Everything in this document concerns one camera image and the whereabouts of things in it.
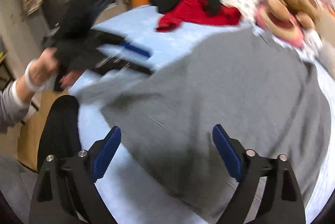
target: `wooden floor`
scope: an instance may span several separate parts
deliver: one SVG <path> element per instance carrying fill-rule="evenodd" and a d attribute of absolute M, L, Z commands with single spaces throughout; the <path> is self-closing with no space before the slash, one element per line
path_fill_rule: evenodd
<path fill-rule="evenodd" d="M 40 110 L 34 113 L 21 128 L 21 135 L 17 142 L 17 159 L 31 169 L 36 170 L 39 141 L 50 108 L 53 102 L 64 94 L 68 94 L 67 90 L 63 93 L 45 90 L 42 93 Z"/>

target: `red garment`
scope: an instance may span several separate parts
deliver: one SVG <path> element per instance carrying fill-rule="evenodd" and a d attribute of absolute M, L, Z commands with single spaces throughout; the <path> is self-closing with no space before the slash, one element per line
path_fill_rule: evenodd
<path fill-rule="evenodd" d="M 221 10 L 215 16 L 210 16 L 203 9 L 206 4 L 206 0 L 180 0 L 174 9 L 160 19 L 156 30 L 171 31 L 180 26 L 183 21 L 211 26 L 235 26 L 239 23 L 241 13 L 237 8 L 221 5 Z"/>

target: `person's arm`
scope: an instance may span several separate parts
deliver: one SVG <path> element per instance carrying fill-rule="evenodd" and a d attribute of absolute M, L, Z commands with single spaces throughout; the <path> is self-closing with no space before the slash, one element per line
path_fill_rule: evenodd
<path fill-rule="evenodd" d="M 58 62 L 53 57 L 56 49 L 46 49 L 38 60 L 32 62 L 28 77 L 31 84 L 42 86 L 51 75 L 57 73 Z M 27 83 L 27 76 L 20 77 L 0 94 L 0 132 L 16 125 L 28 113 L 35 92 Z"/>

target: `gray sleeve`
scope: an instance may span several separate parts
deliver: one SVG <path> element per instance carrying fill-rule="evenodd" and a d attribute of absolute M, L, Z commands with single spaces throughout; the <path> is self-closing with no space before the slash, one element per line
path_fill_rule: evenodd
<path fill-rule="evenodd" d="M 8 127 L 15 126 L 29 111 L 28 106 L 20 106 L 12 92 L 13 84 L 9 84 L 0 93 L 0 133 L 6 132 Z"/>

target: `white wristband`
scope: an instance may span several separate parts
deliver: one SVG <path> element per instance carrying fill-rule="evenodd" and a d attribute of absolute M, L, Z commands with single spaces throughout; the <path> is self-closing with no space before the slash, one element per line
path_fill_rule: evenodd
<path fill-rule="evenodd" d="M 30 76 L 29 76 L 29 70 L 30 70 L 30 68 L 31 68 L 31 65 L 32 65 L 33 62 L 35 62 L 35 61 L 36 61 L 36 60 L 33 59 L 33 60 L 28 64 L 28 66 L 27 66 L 27 68 L 26 68 L 26 71 L 25 71 L 25 73 L 24 73 L 24 78 L 25 78 L 25 80 L 26 80 L 26 84 L 27 84 L 29 90 L 31 90 L 32 92 L 41 92 L 41 91 L 44 90 L 46 84 L 43 83 L 43 85 L 40 86 L 40 87 L 39 87 L 39 86 L 36 86 L 36 85 L 32 84 L 32 82 L 31 82 L 31 80 L 30 80 Z"/>

